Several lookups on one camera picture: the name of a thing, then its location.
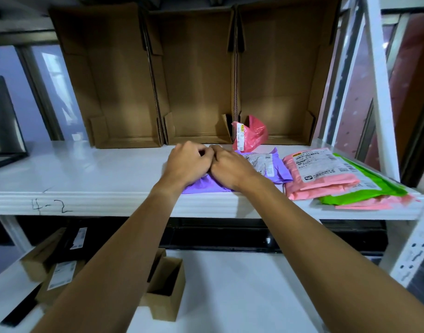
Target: cardboard box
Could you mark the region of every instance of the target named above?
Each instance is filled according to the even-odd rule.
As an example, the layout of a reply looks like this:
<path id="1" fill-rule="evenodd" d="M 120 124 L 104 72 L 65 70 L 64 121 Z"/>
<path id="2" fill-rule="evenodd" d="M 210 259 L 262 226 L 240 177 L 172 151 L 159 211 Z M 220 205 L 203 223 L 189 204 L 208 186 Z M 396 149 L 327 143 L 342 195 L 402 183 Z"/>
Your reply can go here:
<path id="1" fill-rule="evenodd" d="M 234 11 L 152 15 L 147 30 L 166 142 L 231 143 Z"/>
<path id="2" fill-rule="evenodd" d="M 77 261 L 76 262 L 76 267 L 75 267 L 75 270 L 73 272 L 72 280 L 82 270 L 84 265 L 85 265 L 84 261 Z M 52 266 L 52 268 L 50 269 L 50 272 L 48 273 L 46 280 L 42 283 L 41 289 L 39 290 L 39 292 L 38 292 L 38 294 L 36 295 L 36 298 L 35 298 L 38 303 L 42 304 L 41 307 L 45 311 L 49 307 L 53 306 L 53 303 L 55 302 L 55 300 L 59 297 L 59 295 L 62 293 L 62 291 L 64 291 L 65 288 L 70 284 L 70 283 L 64 284 L 64 285 L 61 285 L 59 287 L 55 287 L 51 290 L 47 290 L 48 287 L 49 287 L 50 281 L 52 280 L 55 268 L 56 268 L 56 264 L 54 264 Z"/>
<path id="3" fill-rule="evenodd" d="M 340 0 L 278 0 L 239 7 L 237 102 L 254 115 L 266 144 L 310 144 L 337 30 Z"/>
<path id="4" fill-rule="evenodd" d="M 147 288 L 146 288 L 146 290 L 148 289 L 149 283 L 152 280 L 152 277 L 154 276 L 156 267 L 158 266 L 158 263 L 159 263 L 161 257 L 166 257 L 166 249 L 158 248 L 157 251 L 156 251 L 156 254 L 155 254 L 155 258 L 153 259 L 152 267 L 150 268 L 149 276 L 147 278 Z M 146 294 L 147 294 L 147 291 L 141 297 L 140 304 L 138 306 L 147 306 Z"/>
<path id="5" fill-rule="evenodd" d="M 42 282 L 47 278 L 51 266 L 47 264 L 47 258 L 55 250 L 64 231 L 65 228 L 58 229 L 20 259 L 31 281 Z"/>
<path id="6" fill-rule="evenodd" d="M 52 8 L 50 17 L 90 145 L 161 146 L 137 4 Z"/>
<path id="7" fill-rule="evenodd" d="M 146 302 L 152 318 L 176 321 L 185 284 L 183 260 L 162 257 L 146 294 Z"/>

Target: right hand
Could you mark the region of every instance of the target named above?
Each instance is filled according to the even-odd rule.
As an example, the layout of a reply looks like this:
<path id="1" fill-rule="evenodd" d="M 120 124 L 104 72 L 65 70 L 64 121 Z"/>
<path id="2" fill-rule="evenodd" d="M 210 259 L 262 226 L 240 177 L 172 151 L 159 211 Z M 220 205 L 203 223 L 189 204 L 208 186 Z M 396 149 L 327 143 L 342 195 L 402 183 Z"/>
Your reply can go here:
<path id="1" fill-rule="evenodd" d="M 226 188 L 241 192 L 251 178 L 263 178 L 242 155 L 227 151 L 220 145 L 209 147 L 215 152 L 211 165 L 212 176 Z"/>

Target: white shelf surface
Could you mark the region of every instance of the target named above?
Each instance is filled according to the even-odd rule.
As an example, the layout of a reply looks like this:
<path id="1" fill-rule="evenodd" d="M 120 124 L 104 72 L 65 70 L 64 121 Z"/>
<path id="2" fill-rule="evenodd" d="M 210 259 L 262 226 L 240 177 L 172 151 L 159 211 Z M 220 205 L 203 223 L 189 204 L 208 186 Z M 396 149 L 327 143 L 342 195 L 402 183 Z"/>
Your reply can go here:
<path id="1" fill-rule="evenodd" d="M 312 147 L 262 145 L 255 151 L 277 147 L 283 158 L 321 146 L 318 141 Z M 29 144 L 28 158 L 0 168 L 0 215 L 130 216 L 160 178 L 172 148 L 98 150 L 85 141 Z M 415 220 L 424 196 L 412 193 L 416 201 L 393 210 L 336 210 L 313 200 L 296 204 L 317 219 Z M 172 216 L 259 218 L 239 193 L 182 195 Z"/>
<path id="2" fill-rule="evenodd" d="M 184 261 L 186 287 L 176 322 L 153 320 L 138 307 L 128 333 L 134 332 L 322 332 L 322 321 L 281 254 L 167 251 Z M 0 322 L 37 285 L 15 262 L 0 274 Z M 27 333 L 43 312 L 37 306 L 16 328 Z"/>

